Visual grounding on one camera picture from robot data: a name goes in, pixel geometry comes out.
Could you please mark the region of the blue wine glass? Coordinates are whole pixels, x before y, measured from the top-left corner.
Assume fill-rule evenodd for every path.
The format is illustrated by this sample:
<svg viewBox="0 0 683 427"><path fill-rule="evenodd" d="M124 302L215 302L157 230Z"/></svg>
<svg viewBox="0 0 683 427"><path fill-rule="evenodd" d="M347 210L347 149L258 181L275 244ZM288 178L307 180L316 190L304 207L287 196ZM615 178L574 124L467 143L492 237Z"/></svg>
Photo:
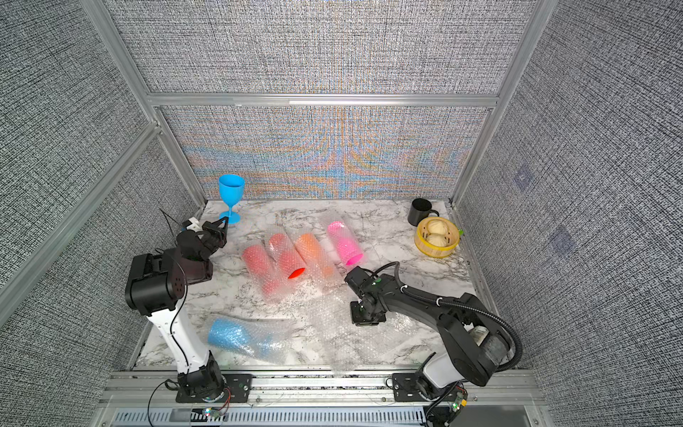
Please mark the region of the blue wine glass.
<svg viewBox="0 0 683 427"><path fill-rule="evenodd" d="M215 348L259 359L283 362L291 347L290 320L242 320L218 317L208 328L207 343Z"/></svg>
<svg viewBox="0 0 683 427"><path fill-rule="evenodd" d="M235 174L224 174L219 178L219 193L222 202L228 207L228 210L221 214L221 218L225 218L228 224L237 224L241 217L234 211L236 206L242 199L245 189L245 179Z"/></svg>

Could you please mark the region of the bubble wrap sheet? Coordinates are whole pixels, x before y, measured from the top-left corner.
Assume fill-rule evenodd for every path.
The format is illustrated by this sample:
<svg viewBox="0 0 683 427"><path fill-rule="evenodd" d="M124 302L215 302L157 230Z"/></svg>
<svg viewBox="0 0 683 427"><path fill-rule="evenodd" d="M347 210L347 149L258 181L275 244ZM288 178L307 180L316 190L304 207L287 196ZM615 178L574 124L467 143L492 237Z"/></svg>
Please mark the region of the bubble wrap sheet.
<svg viewBox="0 0 683 427"><path fill-rule="evenodd" d="M334 370L361 366L420 365L444 345L438 334L411 318L390 312L377 326L356 326L350 304L356 300L347 288L313 297L297 314L315 340L319 358Z"/></svg>

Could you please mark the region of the red wine glass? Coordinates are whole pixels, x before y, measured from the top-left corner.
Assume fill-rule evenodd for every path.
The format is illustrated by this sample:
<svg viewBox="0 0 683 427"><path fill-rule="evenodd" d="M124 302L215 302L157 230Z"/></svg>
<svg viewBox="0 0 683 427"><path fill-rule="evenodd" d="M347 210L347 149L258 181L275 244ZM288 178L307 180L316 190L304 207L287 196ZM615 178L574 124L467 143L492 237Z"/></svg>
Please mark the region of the red wine glass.
<svg viewBox="0 0 683 427"><path fill-rule="evenodd" d="M286 233L283 231L271 233L266 239L266 244L277 270L285 279L299 279L306 272L305 261Z"/></svg>

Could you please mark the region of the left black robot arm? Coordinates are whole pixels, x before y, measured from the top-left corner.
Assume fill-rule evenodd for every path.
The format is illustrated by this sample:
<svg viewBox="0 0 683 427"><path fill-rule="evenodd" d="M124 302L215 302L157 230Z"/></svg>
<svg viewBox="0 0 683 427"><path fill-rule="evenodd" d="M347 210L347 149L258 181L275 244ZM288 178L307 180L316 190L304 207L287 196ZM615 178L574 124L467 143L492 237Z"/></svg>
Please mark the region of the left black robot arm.
<svg viewBox="0 0 683 427"><path fill-rule="evenodd" d="M174 247L133 258L125 300L158 329L174 355L179 400L213 402L224 396L225 379L192 327L185 302L189 286L213 278L211 256L225 247L229 220L199 225L192 219L184 225Z"/></svg>

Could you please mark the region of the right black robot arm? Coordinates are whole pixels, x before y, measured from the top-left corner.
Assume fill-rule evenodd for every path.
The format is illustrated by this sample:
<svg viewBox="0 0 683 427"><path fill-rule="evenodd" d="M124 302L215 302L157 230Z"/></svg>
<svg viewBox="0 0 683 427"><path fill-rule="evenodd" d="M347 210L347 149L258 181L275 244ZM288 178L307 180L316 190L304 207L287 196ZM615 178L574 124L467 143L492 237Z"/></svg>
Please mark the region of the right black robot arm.
<svg viewBox="0 0 683 427"><path fill-rule="evenodd" d="M523 355L519 334L472 294L434 295L405 284L399 263L380 269L356 267L344 281L358 298L350 303L352 323L377 326L389 312L415 320L439 334L445 351L418 368L407 389L424 400L449 396L464 383L479 387L491 377L515 368Z"/></svg>

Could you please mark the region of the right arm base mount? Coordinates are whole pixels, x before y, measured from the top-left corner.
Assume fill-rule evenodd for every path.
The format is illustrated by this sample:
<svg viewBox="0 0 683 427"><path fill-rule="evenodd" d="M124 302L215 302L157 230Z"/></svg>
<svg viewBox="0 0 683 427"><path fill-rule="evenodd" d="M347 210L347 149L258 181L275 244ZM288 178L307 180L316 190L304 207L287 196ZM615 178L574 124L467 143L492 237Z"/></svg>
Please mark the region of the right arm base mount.
<svg viewBox="0 0 683 427"><path fill-rule="evenodd" d="M462 388L465 383L446 352L434 352L418 370L393 373L386 384L396 402L434 402L444 393L453 398L454 386Z"/></svg>

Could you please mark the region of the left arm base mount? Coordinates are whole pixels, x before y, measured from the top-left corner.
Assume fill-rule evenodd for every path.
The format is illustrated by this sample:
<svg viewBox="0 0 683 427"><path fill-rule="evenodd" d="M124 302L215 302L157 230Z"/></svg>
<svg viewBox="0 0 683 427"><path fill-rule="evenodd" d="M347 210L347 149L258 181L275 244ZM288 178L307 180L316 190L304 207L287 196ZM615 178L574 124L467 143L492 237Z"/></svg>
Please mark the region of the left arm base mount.
<svg viewBox="0 0 683 427"><path fill-rule="evenodd" d="M251 374L224 375L220 366L208 353L208 360L188 374L178 375L176 403L247 403L254 376Z"/></svg>

